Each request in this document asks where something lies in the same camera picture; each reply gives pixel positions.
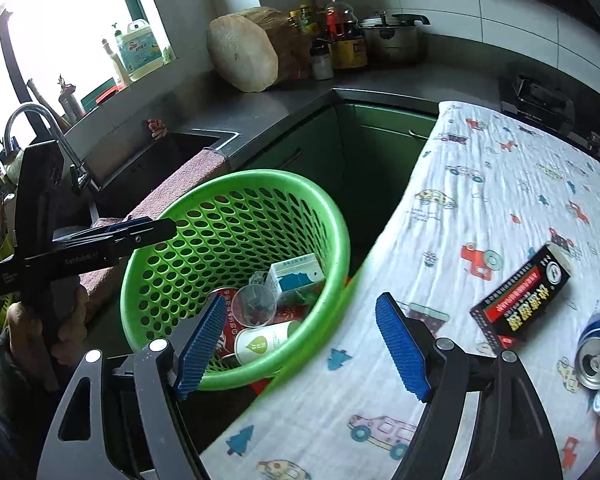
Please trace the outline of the person's left hand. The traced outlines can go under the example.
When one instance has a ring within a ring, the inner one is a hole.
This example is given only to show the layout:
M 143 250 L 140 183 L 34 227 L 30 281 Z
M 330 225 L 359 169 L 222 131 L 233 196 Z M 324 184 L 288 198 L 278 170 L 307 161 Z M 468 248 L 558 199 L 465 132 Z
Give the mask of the person's left hand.
M 79 285 L 76 289 L 76 303 L 71 315 L 58 330 L 58 341 L 50 354 L 60 365 L 73 366 L 83 356 L 83 345 L 87 336 L 84 325 L 87 292 Z M 42 337 L 43 323 L 35 318 L 20 302 L 12 304 L 7 310 L 9 329 L 9 348 L 20 367 L 34 376 L 42 374 L 41 364 L 34 355 L 34 343 Z

